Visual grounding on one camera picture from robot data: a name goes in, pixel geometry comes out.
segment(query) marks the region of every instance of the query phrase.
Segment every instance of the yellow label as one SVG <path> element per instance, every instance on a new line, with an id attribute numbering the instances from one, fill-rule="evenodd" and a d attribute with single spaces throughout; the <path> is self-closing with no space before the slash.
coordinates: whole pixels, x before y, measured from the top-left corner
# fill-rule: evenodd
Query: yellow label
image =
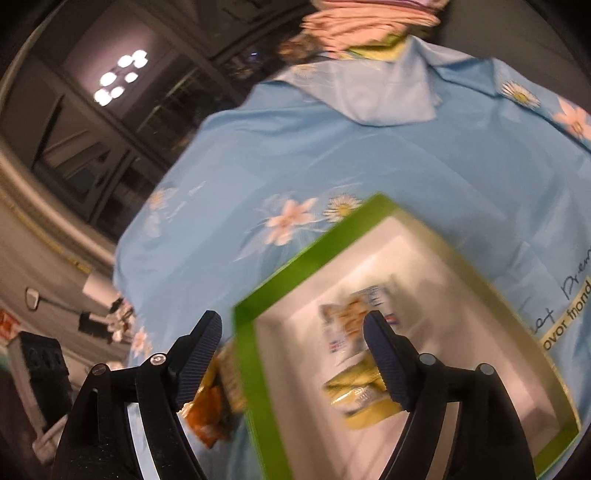
<path id="1" fill-rule="evenodd" d="M 583 314 L 583 310 L 591 297 L 591 278 L 586 277 L 585 283 L 577 293 L 572 303 L 566 309 L 552 328 L 540 339 L 544 350 L 550 350 L 564 335 L 570 324 Z"/>

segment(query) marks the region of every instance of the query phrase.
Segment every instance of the snack package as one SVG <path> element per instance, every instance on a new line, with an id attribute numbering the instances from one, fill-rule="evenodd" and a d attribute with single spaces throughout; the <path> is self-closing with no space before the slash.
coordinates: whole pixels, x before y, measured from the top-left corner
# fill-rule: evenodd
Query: snack package
<path id="1" fill-rule="evenodd" d="M 398 327 L 392 298 L 382 285 L 374 285 L 351 294 L 344 306 L 320 306 L 320 314 L 324 319 L 324 335 L 336 365 L 367 350 L 362 332 L 363 319 L 372 310 L 379 310 L 394 330 Z"/>
<path id="2" fill-rule="evenodd" d="M 323 390 L 350 429 L 370 427 L 402 411 L 390 399 L 369 352 L 356 365 L 326 382 Z"/>
<path id="3" fill-rule="evenodd" d="M 241 413 L 246 408 L 246 399 L 242 391 L 242 380 L 236 363 L 233 340 L 226 343 L 217 355 L 222 385 L 233 413 Z"/>
<path id="4" fill-rule="evenodd" d="M 217 356 L 207 368 L 193 401 L 183 406 L 181 416 L 197 438 L 209 449 L 213 448 L 218 440 L 230 439 L 232 419 L 218 375 Z"/>

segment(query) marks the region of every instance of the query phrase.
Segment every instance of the pink flower print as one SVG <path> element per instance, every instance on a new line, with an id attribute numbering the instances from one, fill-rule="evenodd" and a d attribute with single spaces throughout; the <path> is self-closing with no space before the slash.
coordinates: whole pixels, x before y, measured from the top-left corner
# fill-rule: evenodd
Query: pink flower print
<path id="1" fill-rule="evenodd" d="M 591 140 L 591 125 L 587 124 L 587 112 L 581 107 L 572 107 L 566 100 L 558 98 L 562 112 L 554 115 L 554 120 L 566 125 L 566 130 L 582 140 Z"/>
<path id="2" fill-rule="evenodd" d="M 308 199 L 302 204 L 295 200 L 287 200 L 283 206 L 281 215 L 267 220 L 267 227 L 272 228 L 265 243 L 285 245 L 293 237 L 294 225 L 305 225 L 314 221 L 314 215 L 308 212 L 317 199 Z"/>
<path id="3" fill-rule="evenodd" d="M 130 350 L 131 353 L 134 354 L 134 358 L 140 353 L 143 353 L 147 345 L 151 346 L 151 343 L 148 341 L 148 333 L 145 331 L 144 327 L 142 327 L 136 332 L 134 339 L 131 342 Z"/>

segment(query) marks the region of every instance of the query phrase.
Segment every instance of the ceiling light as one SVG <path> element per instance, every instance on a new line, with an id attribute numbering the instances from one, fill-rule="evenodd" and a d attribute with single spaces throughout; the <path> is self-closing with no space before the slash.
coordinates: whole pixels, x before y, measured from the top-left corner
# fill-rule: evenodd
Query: ceiling light
<path id="1" fill-rule="evenodd" d="M 140 69 L 141 67 L 144 67 L 146 64 L 148 63 L 148 59 L 137 59 L 134 62 L 134 65 L 137 69 Z"/>
<path id="2" fill-rule="evenodd" d="M 101 88 L 99 91 L 97 91 L 95 93 L 95 101 L 100 106 L 107 105 L 111 100 L 112 100 L 111 95 L 104 88 Z"/>
<path id="3" fill-rule="evenodd" d="M 143 50 L 136 50 L 133 52 L 132 57 L 134 60 L 144 59 L 146 58 L 147 53 Z"/>
<path id="4" fill-rule="evenodd" d="M 127 83 L 135 82 L 137 79 L 138 79 L 138 74 L 135 72 L 130 72 L 127 75 L 125 75 L 125 81 Z"/>
<path id="5" fill-rule="evenodd" d="M 115 80 L 117 79 L 117 75 L 115 75 L 113 72 L 107 72 L 105 73 L 101 78 L 100 78 L 100 84 L 103 87 L 107 87 L 109 86 L 111 83 L 113 83 Z"/>
<path id="6" fill-rule="evenodd" d="M 113 98 L 119 98 L 124 91 L 125 89 L 123 87 L 115 87 L 111 90 L 111 96 Z"/>
<path id="7" fill-rule="evenodd" d="M 131 55 L 123 55 L 117 62 L 117 65 L 124 69 L 125 67 L 129 67 L 133 61 L 134 59 Z"/>

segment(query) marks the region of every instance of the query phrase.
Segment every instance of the pink cloth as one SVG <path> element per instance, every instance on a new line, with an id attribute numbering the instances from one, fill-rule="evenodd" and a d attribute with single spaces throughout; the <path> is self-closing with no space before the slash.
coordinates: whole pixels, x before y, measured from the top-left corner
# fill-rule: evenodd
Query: pink cloth
<path id="1" fill-rule="evenodd" d="M 317 37 L 327 51 L 381 41 L 388 34 L 401 35 L 408 25 L 433 27 L 439 19 L 426 11 L 391 5 L 331 2 L 332 8 L 304 18 L 304 30 Z"/>
<path id="2" fill-rule="evenodd" d="M 343 0 L 324 0 L 322 10 L 335 8 L 335 4 L 342 3 Z M 367 4 L 375 5 L 389 5 L 392 7 L 407 7 L 415 10 L 431 11 L 432 8 L 429 6 L 429 1 L 423 0 L 423 2 L 416 2 L 413 0 L 355 0 L 356 4 L 360 6 L 367 6 Z"/>

